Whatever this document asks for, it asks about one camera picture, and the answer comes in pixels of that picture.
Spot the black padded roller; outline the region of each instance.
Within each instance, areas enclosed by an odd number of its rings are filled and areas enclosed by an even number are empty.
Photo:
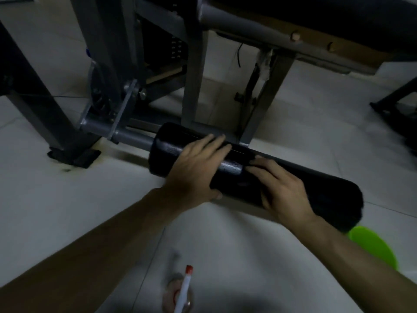
[[[158,131],[151,153],[149,171],[166,177],[183,148],[203,135],[173,123]],[[342,178],[305,168],[264,153],[233,144],[210,184],[223,194],[262,206],[259,180],[243,168],[259,154],[275,160],[304,182],[313,211],[342,232],[348,232],[362,218],[363,198],[359,187]]]

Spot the person's right hand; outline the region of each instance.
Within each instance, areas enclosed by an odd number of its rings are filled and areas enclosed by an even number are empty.
[[[303,181],[272,159],[257,155],[249,163],[252,166],[246,170],[256,176],[269,192],[261,192],[263,206],[287,229],[294,232],[317,217],[311,209]]]

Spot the forearm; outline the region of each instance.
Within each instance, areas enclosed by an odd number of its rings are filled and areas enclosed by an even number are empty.
[[[149,238],[183,210],[161,189],[91,230],[0,289],[2,312],[94,312]]]
[[[317,217],[293,231],[366,313],[416,312],[417,285]]]

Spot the red nozzle tip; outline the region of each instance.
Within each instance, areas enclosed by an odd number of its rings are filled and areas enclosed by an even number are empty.
[[[193,274],[193,266],[187,265],[185,268],[185,274],[186,275],[192,275]]]

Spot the green bucket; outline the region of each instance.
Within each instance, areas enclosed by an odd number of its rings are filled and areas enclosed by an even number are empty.
[[[355,226],[347,233],[352,242],[357,243],[373,256],[383,260],[389,266],[398,270],[398,262],[392,249],[377,233],[364,226]]]

